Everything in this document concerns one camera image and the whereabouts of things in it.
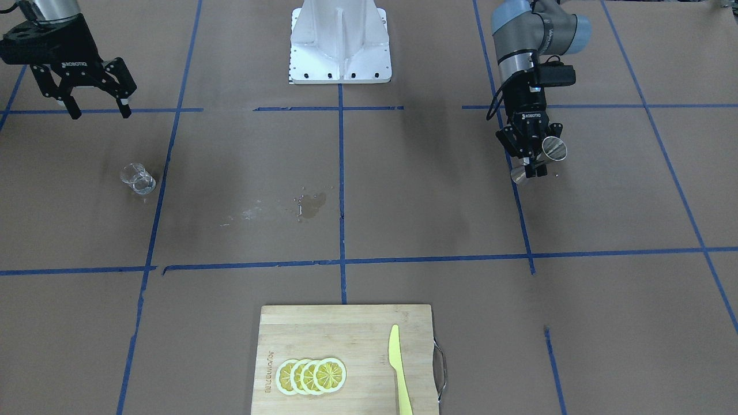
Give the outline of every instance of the knife blade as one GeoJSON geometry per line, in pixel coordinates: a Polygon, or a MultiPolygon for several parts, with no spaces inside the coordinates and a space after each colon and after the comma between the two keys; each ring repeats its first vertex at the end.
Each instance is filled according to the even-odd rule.
{"type": "Polygon", "coordinates": [[[400,415],[413,415],[410,406],[410,395],[407,393],[405,384],[405,372],[402,368],[402,353],[400,352],[400,326],[392,326],[389,344],[390,366],[395,369],[397,376],[397,399],[399,401],[400,415]]]}

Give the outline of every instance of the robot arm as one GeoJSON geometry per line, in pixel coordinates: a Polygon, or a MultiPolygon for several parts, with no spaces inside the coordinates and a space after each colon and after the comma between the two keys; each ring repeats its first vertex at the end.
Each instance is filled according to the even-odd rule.
{"type": "Polygon", "coordinates": [[[102,89],[115,98],[124,118],[131,116],[128,98],[136,83],[122,58],[103,61],[100,57],[77,0],[15,3],[26,21],[0,41],[0,58],[6,64],[30,65],[41,93],[65,106],[74,120],[82,115],[72,96],[77,86],[102,89]],[[61,78],[58,85],[52,72],[61,78]]]}
{"type": "Polygon", "coordinates": [[[513,172],[513,179],[520,182],[545,176],[547,162],[566,157],[560,138],[563,125],[549,124],[545,111],[545,88],[572,85],[576,73],[561,58],[549,58],[541,64],[539,57],[584,49],[592,32],[590,22],[584,16],[566,13],[556,0],[506,0],[492,15],[492,32],[503,84],[493,98],[487,120],[504,102],[508,121],[496,136],[511,157],[523,162],[521,170],[513,172]],[[500,92],[503,99],[498,103],[500,92]]]}

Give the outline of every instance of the metal handle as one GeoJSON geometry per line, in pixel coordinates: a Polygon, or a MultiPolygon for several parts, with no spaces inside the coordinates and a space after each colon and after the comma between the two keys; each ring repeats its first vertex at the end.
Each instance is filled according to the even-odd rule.
{"type": "Polygon", "coordinates": [[[438,392],[438,404],[441,404],[441,396],[444,394],[444,391],[446,390],[446,386],[448,385],[448,373],[446,372],[446,354],[444,353],[444,350],[441,349],[441,347],[438,345],[438,341],[433,338],[433,349],[438,350],[438,352],[441,354],[441,363],[443,364],[443,373],[444,373],[444,384],[441,386],[441,389],[438,389],[438,386],[436,386],[436,391],[438,392]]]}

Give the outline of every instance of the white plastic mount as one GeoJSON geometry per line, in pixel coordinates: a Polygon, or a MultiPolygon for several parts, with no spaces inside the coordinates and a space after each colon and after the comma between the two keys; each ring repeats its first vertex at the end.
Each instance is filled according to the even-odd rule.
{"type": "Polygon", "coordinates": [[[392,79],[387,13],[374,0],[305,0],[292,12],[290,83],[392,79]]]}

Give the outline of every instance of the knife handle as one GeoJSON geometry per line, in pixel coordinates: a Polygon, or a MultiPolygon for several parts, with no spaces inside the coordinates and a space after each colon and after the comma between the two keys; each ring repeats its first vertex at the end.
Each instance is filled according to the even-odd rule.
{"type": "Polygon", "coordinates": [[[397,397],[400,404],[400,415],[413,415],[413,408],[410,406],[410,395],[407,393],[407,385],[405,384],[404,371],[397,371],[397,397]]]}

